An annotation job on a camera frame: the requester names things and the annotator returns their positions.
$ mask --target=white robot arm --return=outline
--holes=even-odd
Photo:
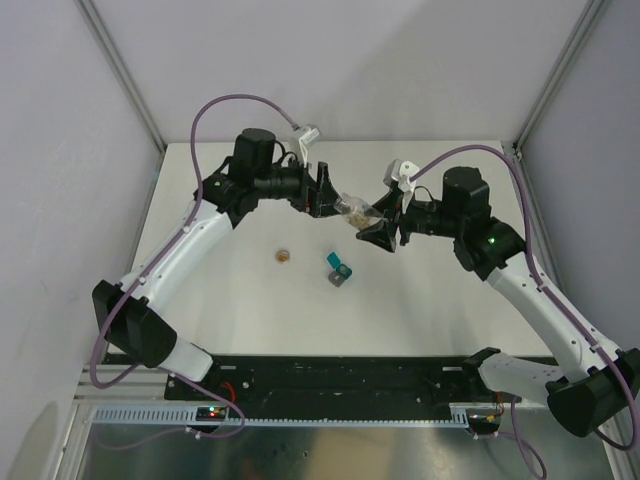
[[[489,390],[548,405],[574,435],[594,431],[627,405],[616,372],[604,356],[614,361],[635,397],[640,389],[640,351],[623,352],[580,314],[533,255],[527,258],[525,241],[491,216],[489,186],[478,169],[449,169],[444,174],[442,200],[428,202],[413,197],[412,176],[418,170],[406,161],[391,164],[385,175],[389,192],[372,205],[383,219],[356,237],[390,252],[395,251],[398,233],[400,245],[406,245],[413,233],[452,238],[462,267],[475,272],[522,314],[558,364],[543,365],[486,348],[465,361],[463,368]],[[542,284],[534,280],[532,264]],[[554,297],[573,320],[552,301]]]
[[[294,209],[314,218],[338,214],[333,208],[338,193],[329,180],[327,165],[320,162],[313,179],[306,162],[307,149],[319,132],[313,126],[299,130],[292,141],[298,143],[297,148],[287,153],[294,160],[286,165],[273,162],[276,138],[271,132],[243,131],[233,155],[203,181],[202,201],[189,226],[184,226],[187,214],[145,262],[115,285],[103,280],[94,288],[98,324],[104,328],[107,319],[110,322],[105,336],[109,342],[149,368],[164,368],[193,381],[203,379],[212,366],[211,355],[178,337],[163,320],[167,303],[185,277],[261,199],[287,199]],[[304,151],[303,159],[296,160],[296,150]],[[132,287],[131,296],[116,310]]]

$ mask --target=gray wall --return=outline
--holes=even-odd
[[[233,92],[265,95],[332,140],[511,139],[585,3],[96,0],[169,142]],[[200,138],[231,140],[247,119],[277,125],[236,102],[205,116]]]
[[[611,2],[524,156],[567,295],[640,347],[640,2]]]
[[[0,478],[41,477],[158,154],[71,0],[0,7]]]

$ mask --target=white tabletop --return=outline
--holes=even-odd
[[[310,161],[329,164],[339,192],[373,203],[387,191],[382,177],[393,159],[422,166],[466,143],[322,142],[312,148]],[[232,150],[232,143],[198,145],[203,175]],[[486,152],[453,157],[419,184],[439,198],[443,173],[456,165],[481,169],[494,215],[522,234],[509,173]],[[179,222],[194,190],[189,145],[169,145],[136,263]],[[427,198],[424,191],[417,196]],[[340,217],[312,219],[285,200],[263,200],[192,272],[165,320],[214,354],[469,355],[493,346],[516,355],[549,355],[503,297],[462,269],[451,240],[413,235],[408,246],[390,254],[356,240],[355,233]],[[275,260],[281,248],[291,253],[286,264]],[[327,280],[326,257],[333,251],[353,269],[340,288]]]

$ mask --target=purple cable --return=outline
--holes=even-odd
[[[98,437],[97,434],[92,434],[91,438],[92,438],[92,441],[95,442],[96,445],[98,445],[103,450],[110,450],[112,452],[124,452],[126,450],[132,450],[134,448],[137,448],[141,445],[144,445],[145,443],[152,442],[156,438],[164,437],[165,435],[168,435],[170,433],[178,433],[178,432],[184,432],[184,431],[185,431],[184,427],[168,428],[166,430],[162,430],[161,432],[154,433],[153,435],[149,435],[148,437],[143,438],[142,440],[138,440],[137,442],[129,443],[127,445],[115,445],[115,446],[107,445],[102,440],[100,440],[100,437]]]
[[[515,434],[509,433],[509,432],[496,432],[495,434],[489,433],[489,434],[484,434],[484,435],[478,435],[477,433],[474,433],[474,438],[476,438],[476,437],[479,438],[479,439],[483,439],[483,440],[493,440],[495,438],[504,437],[504,438],[508,438],[510,440],[515,440],[515,441],[518,441],[518,438],[519,438]],[[531,472],[531,474],[534,477],[536,477],[538,480],[546,480],[547,479],[547,466],[542,461],[542,457],[540,456],[540,454],[526,440],[522,440],[521,439],[520,442],[522,443],[522,448],[520,448],[520,443],[518,444],[518,448],[520,449],[520,453],[522,454],[522,457],[525,459],[525,462],[527,463],[527,468],[529,468],[529,472]],[[531,452],[531,454],[534,457],[536,457],[536,460],[538,460],[538,464],[540,465],[540,469],[542,470],[542,475],[538,475],[537,472],[534,470],[534,467],[531,464],[531,461],[529,460],[529,458],[526,456],[526,452],[524,450],[529,450],[529,452]]]
[[[511,398],[511,423],[513,424],[513,433],[506,435],[509,438],[513,438],[518,443],[518,449],[520,450],[520,455],[524,460],[524,463],[527,464],[527,468],[531,472],[531,474],[536,477],[538,480],[546,480],[547,478],[547,467],[545,467],[544,462],[538,452],[536,452],[531,445],[529,445],[521,436],[520,436],[520,427],[518,425],[518,419],[516,418],[516,401],[518,397]],[[538,475],[535,471],[533,463],[531,463],[531,459],[528,457],[526,450],[529,450],[540,462],[540,467],[542,468],[542,475]]]
[[[529,210],[529,204],[527,203],[525,189],[524,189],[522,180],[520,179],[520,174],[518,173],[518,170],[516,169],[516,167],[509,160],[509,157],[507,157],[501,151],[493,147],[488,147],[486,145],[465,145],[463,147],[454,148],[453,150],[443,153],[442,155],[437,157],[435,160],[430,162],[428,165],[420,169],[418,173],[416,173],[413,177],[411,177],[411,181],[417,180],[422,175],[427,173],[429,170],[431,170],[433,167],[443,162],[447,158],[453,155],[456,155],[458,153],[467,152],[470,150],[484,150],[485,152],[493,153],[495,156],[497,156],[498,158],[500,158],[500,160],[504,162],[504,164],[507,166],[507,168],[511,172],[511,175],[513,176],[513,179],[516,182],[516,186],[518,190],[517,193],[518,193],[518,196],[520,197],[520,203],[522,204],[522,216],[524,220],[524,237],[526,242],[525,256],[527,259],[529,272],[533,276],[533,279],[535,280],[538,288],[540,288],[540,290],[544,292],[547,298],[551,300],[551,302],[558,308],[558,310],[560,310],[564,314],[564,316],[571,322],[571,324],[576,328],[576,330],[578,330],[578,332],[580,332],[580,334],[587,340],[589,345],[595,349],[595,351],[598,353],[598,355],[600,355],[604,363],[611,369],[614,376],[616,377],[616,380],[620,383],[620,387],[622,388],[622,392],[625,396],[625,399],[627,400],[629,411],[631,413],[631,425],[632,425],[631,441],[629,442],[628,445],[621,445],[611,440],[609,437],[607,437],[605,434],[603,434],[599,430],[596,430],[596,434],[604,442],[608,443],[613,448],[616,448],[618,450],[629,451],[634,449],[638,443],[637,432],[640,426],[640,415],[638,414],[638,408],[636,407],[633,394],[631,393],[631,390],[629,389],[629,385],[624,379],[618,366],[614,363],[614,361],[607,354],[607,352],[605,352],[602,349],[602,347],[598,345],[598,341],[594,338],[593,335],[591,335],[591,332],[589,332],[589,330],[585,328],[582,325],[582,323],[580,323],[580,320],[578,320],[578,318],[573,314],[573,312],[571,312],[571,310],[569,310],[569,308],[564,304],[562,300],[560,300],[548,287],[544,286],[544,281],[542,280],[542,277],[540,276],[540,273],[536,268],[536,264],[533,258],[533,248],[531,245],[531,212]]]
[[[193,209],[191,210],[191,213],[189,214],[189,216],[187,217],[187,219],[184,222],[184,226],[185,227],[191,225],[191,223],[195,220],[196,215],[198,214],[198,210],[200,209],[200,204],[202,203],[202,197],[204,195],[204,187],[203,187],[203,184],[202,184],[202,172],[200,171],[200,166],[198,165],[198,158],[196,156],[196,129],[198,127],[198,122],[200,121],[200,119],[206,113],[207,110],[209,110],[214,105],[216,105],[216,104],[218,104],[220,102],[224,102],[226,100],[254,100],[254,101],[257,101],[257,102],[264,103],[266,105],[269,105],[271,108],[276,110],[280,115],[282,115],[294,130],[299,127],[298,124],[296,122],[294,122],[293,119],[282,108],[280,108],[278,105],[273,103],[271,100],[267,100],[266,98],[262,98],[262,97],[259,97],[257,95],[249,95],[249,94],[244,94],[244,93],[238,93],[238,94],[232,94],[232,95],[223,95],[221,97],[214,98],[209,103],[207,103],[204,107],[202,107],[200,109],[200,111],[198,112],[198,114],[193,119],[193,124],[191,125],[191,135],[190,135],[190,138],[189,138],[189,142],[190,142],[190,146],[191,146],[191,161],[193,163],[193,169],[194,169],[195,174],[196,174],[196,181],[197,181],[197,184],[198,184],[198,190],[197,190],[197,193],[196,193],[196,198],[195,198],[195,203],[194,203]],[[176,245],[176,243],[178,243],[178,241],[182,238],[183,235],[185,235],[185,232],[184,232],[184,230],[180,229],[169,240],[169,242],[164,246],[164,248],[162,248],[162,250],[149,262],[149,265],[147,265],[147,267],[140,273],[140,277],[148,276],[149,273],[156,267],[156,265],[158,265],[158,263],[167,255],[167,253],[169,253],[169,251]],[[93,386],[98,388],[98,389],[103,390],[103,389],[106,389],[106,388],[109,388],[109,387],[115,385],[116,383],[121,381],[123,378],[125,378],[127,375],[129,375],[133,370],[136,369],[136,367],[138,367],[140,365],[139,363],[131,365],[124,372],[119,374],[116,378],[114,378],[112,380],[109,380],[108,382],[101,382],[98,379],[97,366],[98,366],[98,363],[100,362],[100,357],[101,357],[102,349],[103,349],[104,342],[105,342],[105,336],[109,332],[109,329],[111,328],[111,324],[113,323],[113,321],[115,320],[116,316],[118,315],[118,313],[120,312],[120,310],[124,306],[125,302],[131,297],[131,295],[133,294],[135,289],[138,288],[138,286],[140,286],[140,281],[139,281],[139,279],[135,279],[133,281],[133,283],[131,284],[131,286],[127,289],[127,291],[124,292],[122,297],[120,297],[120,300],[118,300],[116,302],[116,304],[114,305],[113,309],[107,315],[107,318],[105,319],[102,327],[100,328],[100,333],[98,334],[98,338],[96,339],[96,342],[93,345],[93,350],[91,352],[91,360],[89,362],[89,377],[91,378],[91,383],[93,384]],[[207,390],[205,390],[202,387],[196,385],[195,383],[191,382],[190,380],[186,379],[185,377],[182,377],[181,375],[176,375],[176,376],[179,379],[181,379],[182,381],[185,381],[185,383],[189,383],[189,385],[191,385],[193,388],[196,388],[196,390],[201,391],[205,395],[213,396],[213,398],[216,398],[216,399],[221,399],[221,401],[223,401],[225,404],[228,404],[231,408],[236,410],[236,412],[238,412],[238,414],[240,415],[240,418],[242,419],[242,423],[241,423],[241,427],[240,428],[234,430],[233,432],[230,432],[229,434],[225,434],[225,435],[222,435],[222,436],[216,436],[216,437],[212,437],[212,438],[228,437],[228,436],[231,436],[230,435],[231,433],[233,433],[233,434],[238,433],[242,428],[244,428],[244,414],[233,403],[228,402],[227,400],[223,399],[222,397],[218,397],[217,395],[215,395],[215,394],[213,394],[211,392],[208,392]]]

